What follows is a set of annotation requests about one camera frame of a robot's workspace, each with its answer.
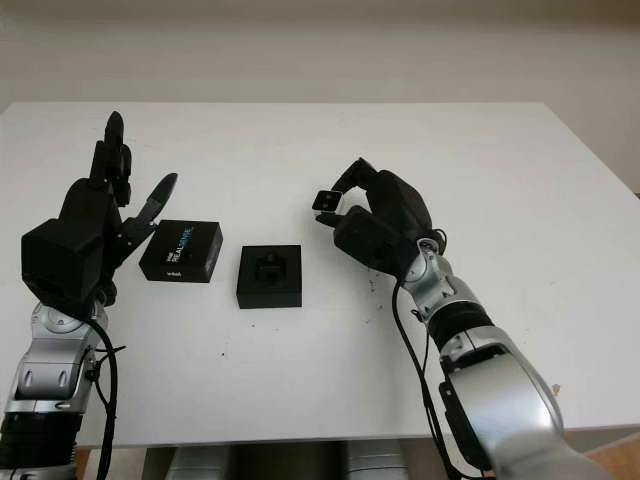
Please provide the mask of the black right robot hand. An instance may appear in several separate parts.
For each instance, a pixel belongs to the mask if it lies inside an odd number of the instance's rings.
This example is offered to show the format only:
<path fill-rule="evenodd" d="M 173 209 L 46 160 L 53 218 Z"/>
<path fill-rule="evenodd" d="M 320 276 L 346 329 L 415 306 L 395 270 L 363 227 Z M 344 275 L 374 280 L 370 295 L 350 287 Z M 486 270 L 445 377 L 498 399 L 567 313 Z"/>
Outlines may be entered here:
<path fill-rule="evenodd" d="M 340 209 L 346 194 L 359 188 L 367 205 Z M 377 170 L 365 159 L 353 162 L 333 187 L 316 194 L 312 204 L 315 219 L 334 229 L 343 242 L 362 238 L 375 246 L 392 248 L 428 239 L 440 253 L 447 245 L 446 234 L 432 224 L 430 213 L 418 191 L 388 170 Z"/>

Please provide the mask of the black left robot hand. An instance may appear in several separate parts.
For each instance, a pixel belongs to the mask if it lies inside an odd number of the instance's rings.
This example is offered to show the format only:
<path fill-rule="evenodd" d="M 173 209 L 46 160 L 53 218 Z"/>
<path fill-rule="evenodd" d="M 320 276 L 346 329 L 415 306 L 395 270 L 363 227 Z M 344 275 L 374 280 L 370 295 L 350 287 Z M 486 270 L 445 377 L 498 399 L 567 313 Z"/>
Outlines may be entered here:
<path fill-rule="evenodd" d="M 131 199 L 131 169 L 124 120 L 114 111 L 104 138 L 96 142 L 89 176 L 72 184 L 58 217 L 71 260 L 71 271 L 61 281 L 63 299 L 56 307 L 64 313 L 84 317 L 96 300 L 105 306 L 113 304 L 115 271 L 157 228 L 155 219 L 167 204 L 178 175 L 162 178 L 140 212 L 122 219 L 120 209 Z"/>

